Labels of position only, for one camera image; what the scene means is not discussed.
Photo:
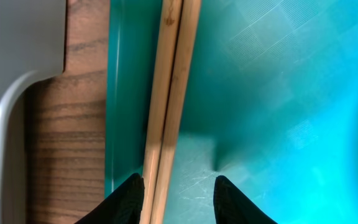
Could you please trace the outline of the wooden chopstick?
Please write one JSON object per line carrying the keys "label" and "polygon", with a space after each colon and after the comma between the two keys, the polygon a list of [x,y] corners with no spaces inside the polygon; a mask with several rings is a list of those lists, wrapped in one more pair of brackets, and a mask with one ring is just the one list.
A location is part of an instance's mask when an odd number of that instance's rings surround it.
{"label": "wooden chopstick", "polygon": [[149,224],[152,214],[168,91],[170,88],[182,4],[182,0],[162,1],[142,170],[145,192],[140,224]]}
{"label": "wooden chopstick", "polygon": [[200,9],[201,0],[185,0],[183,3],[151,224],[163,223]]}

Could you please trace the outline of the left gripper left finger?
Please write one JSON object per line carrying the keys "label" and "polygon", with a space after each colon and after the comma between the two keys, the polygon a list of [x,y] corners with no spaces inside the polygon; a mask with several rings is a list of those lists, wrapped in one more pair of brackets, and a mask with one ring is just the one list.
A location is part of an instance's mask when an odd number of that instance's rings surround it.
{"label": "left gripper left finger", "polygon": [[139,224],[144,189],[144,179],[139,173],[133,173],[75,224]]}

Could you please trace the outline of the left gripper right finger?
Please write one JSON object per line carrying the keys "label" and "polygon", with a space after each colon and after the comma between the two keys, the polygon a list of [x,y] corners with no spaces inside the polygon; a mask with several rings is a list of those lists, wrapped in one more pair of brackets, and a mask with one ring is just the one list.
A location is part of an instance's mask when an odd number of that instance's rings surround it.
{"label": "left gripper right finger", "polygon": [[223,175],[216,177],[213,205],[217,224],[277,224]]}

